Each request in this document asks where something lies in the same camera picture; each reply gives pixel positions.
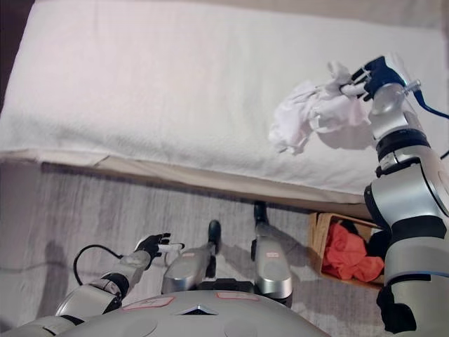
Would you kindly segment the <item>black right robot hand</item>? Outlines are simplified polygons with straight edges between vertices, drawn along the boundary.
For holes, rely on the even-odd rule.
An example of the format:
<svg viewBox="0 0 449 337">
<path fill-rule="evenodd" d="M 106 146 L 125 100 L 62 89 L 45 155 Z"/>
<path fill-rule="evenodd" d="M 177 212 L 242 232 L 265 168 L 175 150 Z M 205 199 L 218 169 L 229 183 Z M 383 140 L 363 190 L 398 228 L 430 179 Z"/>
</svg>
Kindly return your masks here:
<svg viewBox="0 0 449 337">
<path fill-rule="evenodd" d="M 400 74 L 388 55 L 367 62 L 351 75 L 351 81 L 354 85 L 361 84 L 361 93 L 357 93 L 356 97 L 365 102 L 373 99 L 377 91 L 387 84 L 406 87 L 405 77 Z"/>
</svg>

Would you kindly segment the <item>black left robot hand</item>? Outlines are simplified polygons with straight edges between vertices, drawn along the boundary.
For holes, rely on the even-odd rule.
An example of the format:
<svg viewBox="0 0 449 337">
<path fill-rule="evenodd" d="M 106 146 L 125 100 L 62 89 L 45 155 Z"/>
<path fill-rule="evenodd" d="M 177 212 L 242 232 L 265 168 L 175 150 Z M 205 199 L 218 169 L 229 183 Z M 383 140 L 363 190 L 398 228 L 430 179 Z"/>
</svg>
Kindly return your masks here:
<svg viewBox="0 0 449 337">
<path fill-rule="evenodd" d="M 161 257 L 163 254 L 176 252 L 179 253 L 185 245 L 180 242 L 172 242 L 171 233 L 148 235 L 143 237 L 135 247 L 135 251 L 144 251 L 148 253 L 151 259 Z"/>
</svg>

